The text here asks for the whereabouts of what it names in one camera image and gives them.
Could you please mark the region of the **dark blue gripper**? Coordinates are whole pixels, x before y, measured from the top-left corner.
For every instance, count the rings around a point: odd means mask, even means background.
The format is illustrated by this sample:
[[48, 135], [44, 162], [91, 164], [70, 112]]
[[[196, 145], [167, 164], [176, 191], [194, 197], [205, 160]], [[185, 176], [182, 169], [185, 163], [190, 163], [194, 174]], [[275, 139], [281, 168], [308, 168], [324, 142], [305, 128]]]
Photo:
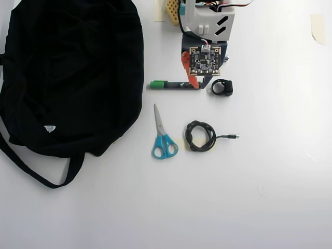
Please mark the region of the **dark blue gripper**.
[[[218, 41], [216, 43], [209, 43], [212, 47], [221, 47], [221, 55], [222, 55], [222, 62], [221, 64], [228, 61], [229, 57], [226, 55], [228, 43], [226, 41]], [[198, 40], [196, 38], [191, 38], [186, 35], [182, 35], [182, 42], [181, 42], [181, 61], [183, 67], [186, 71], [188, 82], [195, 88], [195, 89], [204, 89], [212, 79], [212, 75], [205, 75], [202, 79], [201, 85], [197, 81], [196, 76], [190, 75], [189, 73], [189, 48], [190, 47], [201, 47], [203, 45], [203, 41]]]

